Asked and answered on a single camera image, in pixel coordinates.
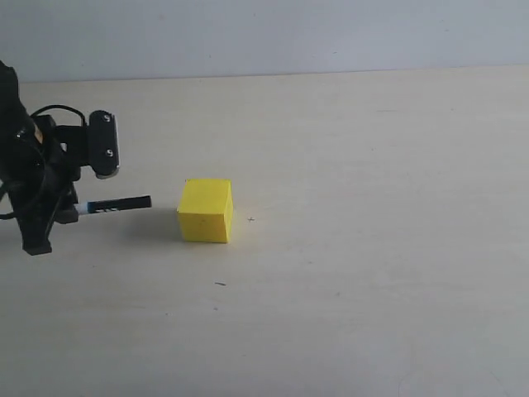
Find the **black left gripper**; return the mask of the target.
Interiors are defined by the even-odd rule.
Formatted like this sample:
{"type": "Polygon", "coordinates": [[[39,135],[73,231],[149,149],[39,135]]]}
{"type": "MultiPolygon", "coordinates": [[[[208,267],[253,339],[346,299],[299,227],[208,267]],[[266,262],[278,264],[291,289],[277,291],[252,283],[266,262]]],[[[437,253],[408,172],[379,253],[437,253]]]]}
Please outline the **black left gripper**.
{"type": "Polygon", "coordinates": [[[66,105],[48,105],[28,113],[20,100],[19,81],[13,67],[1,64],[1,195],[9,194],[12,211],[2,220],[21,219],[22,249],[28,254],[49,254],[52,227],[79,220],[77,192],[67,185],[52,193],[51,137],[36,119],[43,112],[61,109],[80,115],[66,105]]]}

